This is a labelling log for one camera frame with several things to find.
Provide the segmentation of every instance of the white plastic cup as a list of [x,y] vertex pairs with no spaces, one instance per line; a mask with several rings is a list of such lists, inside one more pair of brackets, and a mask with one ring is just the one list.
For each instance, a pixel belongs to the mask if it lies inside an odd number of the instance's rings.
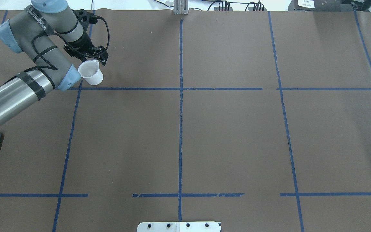
[[98,60],[87,60],[78,67],[78,72],[90,85],[98,85],[103,81],[103,73],[100,70]]

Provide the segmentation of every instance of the black device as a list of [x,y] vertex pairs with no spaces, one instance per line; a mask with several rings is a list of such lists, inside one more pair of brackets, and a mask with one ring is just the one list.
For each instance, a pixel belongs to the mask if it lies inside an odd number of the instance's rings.
[[368,11],[371,0],[291,0],[288,11]]
[[342,4],[340,0],[291,0],[288,11],[353,11],[351,4]]

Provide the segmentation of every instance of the silver metal cylinder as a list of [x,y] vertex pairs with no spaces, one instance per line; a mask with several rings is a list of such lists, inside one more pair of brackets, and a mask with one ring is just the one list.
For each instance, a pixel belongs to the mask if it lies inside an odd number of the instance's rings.
[[[40,71],[27,72],[44,88],[46,93],[52,91],[49,80]],[[0,126],[12,119],[31,104],[38,101],[34,91],[19,78],[9,81],[0,87]]]

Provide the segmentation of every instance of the label sticker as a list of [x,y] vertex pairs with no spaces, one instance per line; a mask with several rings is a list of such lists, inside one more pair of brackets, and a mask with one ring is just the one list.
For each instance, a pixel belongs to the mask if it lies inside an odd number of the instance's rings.
[[306,8],[314,8],[314,1],[313,0],[297,0],[299,6],[303,6]]

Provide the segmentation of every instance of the blue joint cover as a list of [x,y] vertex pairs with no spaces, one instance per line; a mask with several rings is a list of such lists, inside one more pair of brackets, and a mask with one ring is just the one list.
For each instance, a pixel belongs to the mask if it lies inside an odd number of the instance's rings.
[[68,6],[67,0],[31,0],[35,9],[44,13],[58,13],[65,10]]
[[0,40],[8,46],[13,52],[21,53],[22,49],[18,46],[15,41],[14,35],[12,34],[11,27],[9,26],[9,19],[0,25]]
[[80,73],[77,71],[76,68],[74,68],[74,65],[72,64],[70,69],[68,69],[67,74],[64,76],[64,79],[62,79],[62,82],[57,87],[57,89],[61,91],[66,91],[80,79],[81,79]]

